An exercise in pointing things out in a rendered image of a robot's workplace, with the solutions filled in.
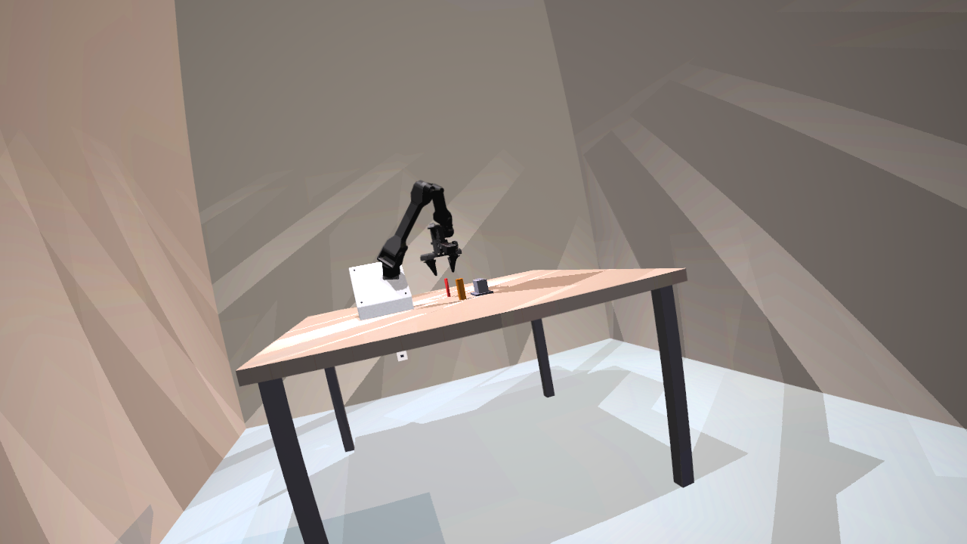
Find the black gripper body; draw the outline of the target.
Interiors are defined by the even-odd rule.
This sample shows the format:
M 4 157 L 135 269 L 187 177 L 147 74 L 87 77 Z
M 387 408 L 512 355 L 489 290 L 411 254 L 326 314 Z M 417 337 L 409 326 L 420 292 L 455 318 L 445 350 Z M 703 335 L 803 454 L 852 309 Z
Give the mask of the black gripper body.
M 437 250 L 438 241 L 441 240 L 441 243 L 444 243 L 445 242 L 444 239 L 445 237 L 431 239 L 432 240 L 431 245 L 433 245 L 433 252 L 426 252 L 426 254 L 420 255 L 420 261 L 433 261 L 433 258 L 445 257 L 445 255 L 448 255 L 449 257 L 455 257 L 456 255 L 462 254 L 462 250 L 460 250 L 460 248 L 457 248 L 456 252 L 451 252 L 450 254 L 446 254 L 445 252 L 444 254 L 443 252 L 440 252 L 439 254 Z

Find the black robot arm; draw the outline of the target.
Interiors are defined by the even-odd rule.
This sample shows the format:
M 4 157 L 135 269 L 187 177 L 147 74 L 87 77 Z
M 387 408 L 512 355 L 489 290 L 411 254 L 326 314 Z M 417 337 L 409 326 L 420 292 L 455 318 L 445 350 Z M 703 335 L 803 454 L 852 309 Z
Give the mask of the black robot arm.
M 396 234 L 392 236 L 382 247 L 377 259 L 382 262 L 383 280 L 400 279 L 400 266 L 402 265 L 405 252 L 408 250 L 406 239 L 412 230 L 420 212 L 433 200 L 434 212 L 433 221 L 438 224 L 430 223 L 426 230 L 431 230 L 431 238 L 451 237 L 455 233 L 452 224 L 452 215 L 446 209 L 444 200 L 444 188 L 438 184 L 429 184 L 424 181 L 416 181 L 410 192 L 411 201 L 405 215 L 397 228 Z M 438 241 L 438 252 L 450 254 L 456 252 L 457 241 L 448 243 L 448 239 Z

